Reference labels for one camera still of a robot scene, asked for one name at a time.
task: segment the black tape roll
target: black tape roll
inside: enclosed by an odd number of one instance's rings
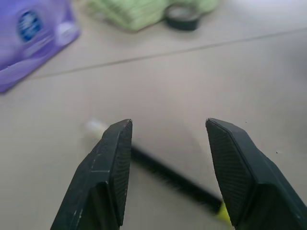
[[[175,3],[165,9],[166,24],[178,30],[196,30],[200,17],[197,8],[190,4]]]

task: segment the purple package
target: purple package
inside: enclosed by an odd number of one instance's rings
[[[0,22],[0,92],[80,35],[70,0],[1,0]]]

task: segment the green cloth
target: green cloth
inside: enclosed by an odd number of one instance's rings
[[[114,24],[138,31],[163,19],[164,10],[175,2],[192,3],[200,12],[212,11],[219,0],[88,0],[88,6]]]

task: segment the beige tile floor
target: beige tile floor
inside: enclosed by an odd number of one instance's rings
[[[307,203],[307,3],[225,0],[191,34],[125,34],[76,12],[82,36],[0,96],[0,225],[50,228],[96,117],[220,194],[205,119],[244,128]],[[124,230],[224,230],[133,165]]]

